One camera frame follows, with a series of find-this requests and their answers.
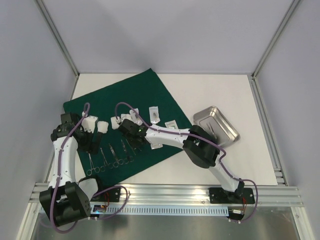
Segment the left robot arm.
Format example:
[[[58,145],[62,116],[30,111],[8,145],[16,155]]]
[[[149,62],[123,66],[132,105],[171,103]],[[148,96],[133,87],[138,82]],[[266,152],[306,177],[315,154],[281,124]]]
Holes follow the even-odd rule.
[[[87,177],[76,181],[76,155],[78,151],[96,155],[109,127],[106,121],[86,113],[64,113],[60,119],[60,125],[50,135],[54,147],[52,179],[39,194],[41,206],[55,227],[89,217],[91,199],[104,197],[105,188],[93,175],[99,168],[93,166]]]

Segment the steel tweezers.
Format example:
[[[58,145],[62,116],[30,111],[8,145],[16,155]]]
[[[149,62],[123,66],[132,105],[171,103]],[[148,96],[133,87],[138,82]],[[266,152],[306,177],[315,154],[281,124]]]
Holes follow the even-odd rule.
[[[218,136],[216,135],[216,133],[215,133],[215,131],[214,131],[214,129],[213,129],[213,127],[212,127],[212,125],[211,125],[210,122],[207,122],[207,123],[206,123],[206,127],[207,127],[208,132],[218,141],[219,138],[218,138]]]
[[[136,156],[136,152],[135,152],[134,148],[132,147],[132,145],[129,143],[129,141],[127,139],[125,139],[125,141],[127,142],[128,146],[130,147],[133,154]]]

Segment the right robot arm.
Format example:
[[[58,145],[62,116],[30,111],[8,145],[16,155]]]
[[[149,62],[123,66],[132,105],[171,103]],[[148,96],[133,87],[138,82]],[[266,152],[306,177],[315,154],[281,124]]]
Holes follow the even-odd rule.
[[[156,124],[138,125],[129,119],[124,119],[118,130],[134,148],[145,144],[159,144],[184,150],[193,164],[210,170],[218,179],[228,201],[236,203],[244,196],[244,183],[233,176],[222,163],[226,151],[200,126],[170,129]]]

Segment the steel hemostat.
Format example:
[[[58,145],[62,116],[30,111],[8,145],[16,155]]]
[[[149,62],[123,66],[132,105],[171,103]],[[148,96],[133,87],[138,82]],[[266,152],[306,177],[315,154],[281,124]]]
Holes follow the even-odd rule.
[[[104,172],[107,168],[109,168],[109,164],[107,162],[107,159],[105,157],[105,154],[104,154],[102,148],[100,148],[100,152],[101,152],[101,155],[102,155],[102,158],[103,158],[103,166],[100,167],[100,171]]]
[[[92,176],[93,174],[98,174],[100,172],[100,168],[94,166],[94,163],[93,163],[93,160],[92,160],[90,153],[88,153],[88,158],[89,158],[90,168],[86,171],[86,174],[88,176]]]

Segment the stainless steel tray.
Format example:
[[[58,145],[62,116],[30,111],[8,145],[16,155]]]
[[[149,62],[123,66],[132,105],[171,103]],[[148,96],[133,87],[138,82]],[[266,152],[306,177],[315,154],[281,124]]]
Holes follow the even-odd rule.
[[[195,125],[203,128],[208,134],[210,132],[208,132],[206,123],[210,122],[218,136],[217,144],[222,148],[230,147],[241,139],[238,131],[216,106],[210,106],[195,113],[192,119]]]

